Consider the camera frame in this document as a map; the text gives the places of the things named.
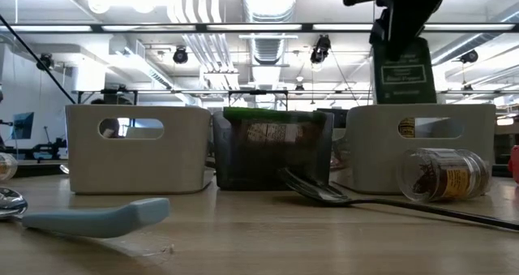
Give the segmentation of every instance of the blue plastic handle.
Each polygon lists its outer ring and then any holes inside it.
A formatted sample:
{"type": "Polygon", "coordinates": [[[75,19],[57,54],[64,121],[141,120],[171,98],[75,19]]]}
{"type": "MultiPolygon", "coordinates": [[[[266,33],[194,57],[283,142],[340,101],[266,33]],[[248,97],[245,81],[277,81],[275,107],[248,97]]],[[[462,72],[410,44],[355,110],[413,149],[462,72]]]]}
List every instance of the blue plastic handle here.
{"type": "Polygon", "coordinates": [[[161,222],[168,216],[169,200],[152,198],[120,208],[27,214],[22,217],[22,225],[90,238],[115,238],[161,222]]]}

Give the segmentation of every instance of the tabletop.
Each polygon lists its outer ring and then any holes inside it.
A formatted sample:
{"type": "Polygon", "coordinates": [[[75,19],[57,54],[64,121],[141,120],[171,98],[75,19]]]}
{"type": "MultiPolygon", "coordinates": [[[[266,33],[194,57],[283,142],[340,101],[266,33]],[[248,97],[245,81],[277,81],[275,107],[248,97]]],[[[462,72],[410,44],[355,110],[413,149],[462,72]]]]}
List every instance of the tabletop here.
{"type": "MultiPolygon", "coordinates": [[[[119,206],[144,196],[75,196],[65,176],[12,179],[28,212],[119,206]]],[[[121,238],[0,223],[0,274],[513,274],[519,234],[379,205],[324,208],[294,192],[168,196],[171,215],[121,238]]],[[[391,199],[403,200],[403,197],[391,199]]],[[[519,188],[441,207],[519,220],[519,188]]]]}

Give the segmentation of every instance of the green tag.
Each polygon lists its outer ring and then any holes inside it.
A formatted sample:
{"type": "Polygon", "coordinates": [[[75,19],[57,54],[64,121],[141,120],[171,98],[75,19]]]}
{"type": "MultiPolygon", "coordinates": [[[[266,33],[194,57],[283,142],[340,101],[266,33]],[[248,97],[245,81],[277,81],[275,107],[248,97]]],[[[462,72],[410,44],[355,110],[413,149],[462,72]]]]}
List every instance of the green tag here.
{"type": "Polygon", "coordinates": [[[372,51],[377,104],[436,103],[431,55],[425,39],[415,39],[396,62],[386,59],[385,44],[375,43],[372,51]]]}

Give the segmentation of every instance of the jar label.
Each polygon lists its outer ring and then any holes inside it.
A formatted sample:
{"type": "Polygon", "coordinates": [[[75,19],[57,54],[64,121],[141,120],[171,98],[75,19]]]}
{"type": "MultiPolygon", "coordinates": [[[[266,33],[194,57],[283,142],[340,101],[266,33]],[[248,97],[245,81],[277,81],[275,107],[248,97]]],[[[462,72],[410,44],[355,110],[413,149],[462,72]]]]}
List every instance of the jar label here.
{"type": "Polygon", "coordinates": [[[470,177],[467,169],[449,169],[444,198],[461,198],[469,194],[470,177]]]}

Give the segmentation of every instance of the red object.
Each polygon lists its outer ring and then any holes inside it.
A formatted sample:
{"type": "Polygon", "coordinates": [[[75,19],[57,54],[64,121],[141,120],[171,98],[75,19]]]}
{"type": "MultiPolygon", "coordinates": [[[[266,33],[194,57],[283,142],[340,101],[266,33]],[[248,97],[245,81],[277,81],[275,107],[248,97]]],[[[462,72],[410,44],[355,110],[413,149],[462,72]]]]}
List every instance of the red object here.
{"type": "Polygon", "coordinates": [[[519,184],[519,146],[514,146],[510,152],[508,170],[512,173],[513,180],[519,184]]]}

